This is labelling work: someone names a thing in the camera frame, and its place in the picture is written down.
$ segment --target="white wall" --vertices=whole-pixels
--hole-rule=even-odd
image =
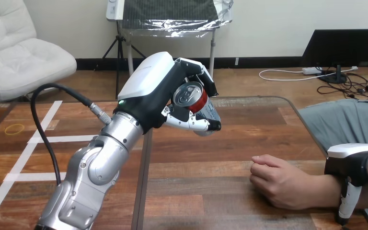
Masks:
[[[106,0],[24,0],[40,39],[75,58],[101,58],[116,35]],[[368,0],[235,0],[233,22],[217,30],[217,57],[302,56],[315,29],[368,28]],[[203,38],[134,37],[145,55],[209,56]],[[115,49],[109,57],[115,57]]]

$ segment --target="white cable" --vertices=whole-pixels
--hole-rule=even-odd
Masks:
[[[352,70],[356,70],[357,67],[356,66],[352,66],[351,69],[348,70],[343,70],[341,72],[348,72],[348,71],[352,71]],[[320,76],[314,76],[314,77],[310,77],[310,78],[303,78],[303,79],[269,79],[269,78],[264,78],[262,76],[262,73],[264,72],[268,72],[268,71],[277,71],[277,72],[286,72],[286,73],[302,73],[302,71],[286,71],[286,70],[279,70],[279,69],[266,69],[263,70],[262,72],[259,73],[259,77],[264,79],[264,80],[268,80],[268,81],[303,81],[303,80],[309,80],[309,79],[314,79],[314,78],[320,78],[320,77],[325,77],[325,76],[329,76],[329,75],[333,75],[335,73],[329,73],[329,74],[325,74],[325,75],[320,75]]]

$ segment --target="aluminum can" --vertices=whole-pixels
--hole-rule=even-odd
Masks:
[[[182,84],[173,95],[173,103],[185,107],[193,114],[205,119],[221,121],[214,105],[199,82],[190,81]],[[214,131],[194,131],[199,136],[208,136]]]

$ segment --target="white tape line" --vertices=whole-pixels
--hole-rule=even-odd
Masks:
[[[53,119],[54,115],[56,114],[58,108],[60,107],[62,101],[55,101],[51,108],[48,110],[45,118],[40,123],[43,130],[45,130],[50,123],[51,119]],[[36,130],[33,134],[33,137],[38,137],[40,134]],[[36,148],[37,143],[30,143],[26,145],[26,148],[23,150],[22,154],[18,158],[17,162],[11,169],[11,174],[19,174],[24,165],[26,164],[27,160],[29,159],[30,155],[32,154],[33,150]],[[6,195],[8,194],[9,190],[11,189],[14,181],[3,181],[0,185],[0,204],[5,199]]]
[[[61,180],[66,177],[65,172],[60,173]],[[4,181],[55,181],[56,175],[54,172],[42,173],[9,173]]]
[[[96,135],[83,135],[83,136],[63,136],[63,137],[47,137],[48,142],[74,142],[74,141],[90,141]],[[28,143],[43,143],[40,137],[30,138]]]

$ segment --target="black cable bundle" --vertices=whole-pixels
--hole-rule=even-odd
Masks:
[[[363,80],[363,83],[352,81],[351,78],[357,77]],[[317,88],[319,94],[330,94],[334,92],[342,92],[345,98],[355,98],[356,96],[363,96],[368,98],[368,80],[355,73],[346,73],[347,82],[342,84],[327,83],[325,86]],[[324,92],[323,89],[332,89],[333,91]]]
[[[42,126],[40,125],[40,121],[39,121],[39,118],[37,117],[37,111],[36,111],[36,98],[37,98],[37,96],[39,95],[39,93],[41,91],[43,91],[45,89],[48,89],[48,88],[58,88],[58,89],[64,90],[66,93],[73,96],[75,99],[77,99],[78,101],[80,101],[81,103],[83,103],[87,107],[91,106],[92,101],[90,99],[84,97],[80,93],[76,92],[75,90],[73,90],[73,89],[71,89],[67,86],[56,84],[56,83],[44,84],[44,85],[40,86],[39,88],[37,88],[33,92],[33,96],[30,100],[30,109],[32,110],[33,120],[34,120],[34,123],[36,124],[37,130],[39,131],[40,136],[42,137],[42,140],[44,141],[44,144],[45,144],[48,152],[50,153],[50,157],[51,157],[51,160],[52,160],[53,166],[54,166],[54,173],[56,175],[56,182],[57,182],[57,185],[59,185],[61,183],[61,178],[60,178],[60,170],[58,168],[57,159],[56,159],[56,156],[54,155],[53,149],[51,148],[50,142],[48,142],[48,139],[47,139],[47,137],[44,133],[44,130],[43,130]]]

